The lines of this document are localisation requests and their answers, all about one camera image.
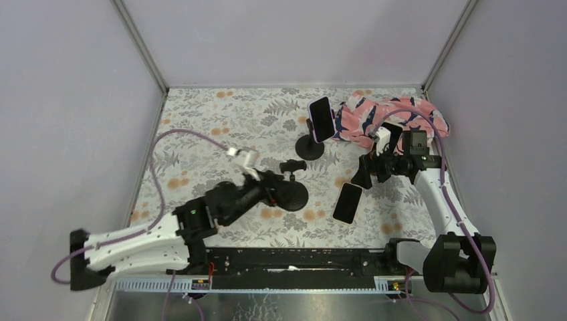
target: pink patterned cloth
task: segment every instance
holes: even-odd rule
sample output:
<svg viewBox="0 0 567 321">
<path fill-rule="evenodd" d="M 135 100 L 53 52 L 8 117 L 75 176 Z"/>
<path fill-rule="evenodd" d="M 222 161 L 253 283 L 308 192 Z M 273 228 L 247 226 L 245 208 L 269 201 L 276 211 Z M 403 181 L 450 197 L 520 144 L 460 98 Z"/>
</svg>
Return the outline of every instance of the pink patterned cloth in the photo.
<svg viewBox="0 0 567 321">
<path fill-rule="evenodd" d="M 415 108 L 428 115 L 442 137 L 449 135 L 449 124 L 437 108 L 424 99 L 400 97 L 382 102 L 373 102 L 357 93 L 353 93 L 346 102 L 341 103 L 341 107 L 336 113 L 336 133 L 333 138 L 354 142 L 364 148 L 371 149 L 374 141 L 367 136 L 368 133 L 378 124 L 382 117 L 400 108 Z M 412 112 L 394 114 L 387 121 L 402 125 L 404 130 L 427 131 L 429 143 L 431 143 L 435 135 L 429 123 Z"/>
</svg>

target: floral pattern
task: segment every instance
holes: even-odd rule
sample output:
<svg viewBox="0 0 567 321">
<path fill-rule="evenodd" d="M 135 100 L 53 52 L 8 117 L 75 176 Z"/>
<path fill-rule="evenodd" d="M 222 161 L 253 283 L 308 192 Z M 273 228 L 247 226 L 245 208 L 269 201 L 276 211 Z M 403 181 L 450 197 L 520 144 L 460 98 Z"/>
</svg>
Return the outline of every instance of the floral pattern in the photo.
<svg viewBox="0 0 567 321">
<path fill-rule="evenodd" d="M 416 95 L 414 88 L 368 88 L 356 91 L 374 100 Z M 337 110 L 348 99 L 348 88 L 238 88 L 172 89 L 162 112 L 158 134 L 172 128 L 190 128 L 225 146 L 247 146 L 259 152 L 261 170 L 278 171 L 288 159 L 300 159 L 296 140 L 307 134 L 307 103 L 328 96 Z M 349 142 L 326 141 L 321 158 L 296 172 L 309 190 L 308 204 L 295 213 L 257 205 L 228 227 L 205 240 L 224 247 L 384 247 L 391 237 L 419 239 L 432 246 L 435 230 L 423 200 L 406 178 L 392 177 L 364 191 L 351 225 L 332 218 L 342 183 L 358 168 L 367 152 Z M 240 170 L 222 150 L 184 134 L 164 138 L 155 148 L 157 174 L 166 210 L 212 189 L 221 181 L 243 182 Z M 158 215 L 159 198 L 149 172 L 142 180 L 131 223 Z"/>
</svg>

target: black phone stand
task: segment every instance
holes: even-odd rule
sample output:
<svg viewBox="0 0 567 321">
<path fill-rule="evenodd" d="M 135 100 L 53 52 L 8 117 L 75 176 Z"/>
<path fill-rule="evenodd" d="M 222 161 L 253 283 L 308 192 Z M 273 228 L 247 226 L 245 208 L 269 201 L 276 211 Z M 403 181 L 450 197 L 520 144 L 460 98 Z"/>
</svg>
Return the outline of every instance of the black phone stand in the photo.
<svg viewBox="0 0 567 321">
<path fill-rule="evenodd" d="M 306 161 L 314 161 L 323 155 L 325 145 L 322 142 L 315 141 L 313 137 L 313 123 L 310 119 L 307 119 L 307 128 L 309 128 L 309 135 L 298 139 L 296 142 L 296 153 Z"/>
</svg>

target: white smartphone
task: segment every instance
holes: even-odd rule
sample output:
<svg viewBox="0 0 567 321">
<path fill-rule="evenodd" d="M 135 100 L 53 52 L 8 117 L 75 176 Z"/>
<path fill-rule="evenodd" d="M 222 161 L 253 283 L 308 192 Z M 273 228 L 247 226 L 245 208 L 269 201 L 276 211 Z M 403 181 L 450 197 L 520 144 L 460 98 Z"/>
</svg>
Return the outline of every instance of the white smartphone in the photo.
<svg viewBox="0 0 567 321">
<path fill-rule="evenodd" d="M 344 183 L 340 189 L 335 210 L 333 210 L 333 219 L 345 224 L 352 224 L 361 196 L 362 187 Z"/>
<path fill-rule="evenodd" d="M 316 142 L 323 142 L 335 135 L 335 123 L 329 97 L 323 96 L 312 100 L 307 105 L 309 119 L 313 124 L 313 137 Z"/>
</svg>

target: round stand base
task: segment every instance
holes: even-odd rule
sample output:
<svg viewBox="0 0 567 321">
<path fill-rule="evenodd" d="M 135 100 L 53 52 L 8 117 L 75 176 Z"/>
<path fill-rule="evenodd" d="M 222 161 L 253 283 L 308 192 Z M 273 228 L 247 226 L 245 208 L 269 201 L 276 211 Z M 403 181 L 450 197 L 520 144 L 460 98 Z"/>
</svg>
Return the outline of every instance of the round stand base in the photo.
<svg viewBox="0 0 567 321">
<path fill-rule="evenodd" d="M 289 212 L 299 211 L 309 201 L 307 188 L 299 182 L 286 182 L 286 187 L 279 190 L 279 196 L 277 206 Z"/>
<path fill-rule="evenodd" d="M 325 152 L 325 144 L 322 142 L 312 142 L 311 146 L 309 146 L 310 140 L 310 136 L 305 135 L 296 142 L 296 153 L 306 161 L 314 161 Z"/>
</svg>

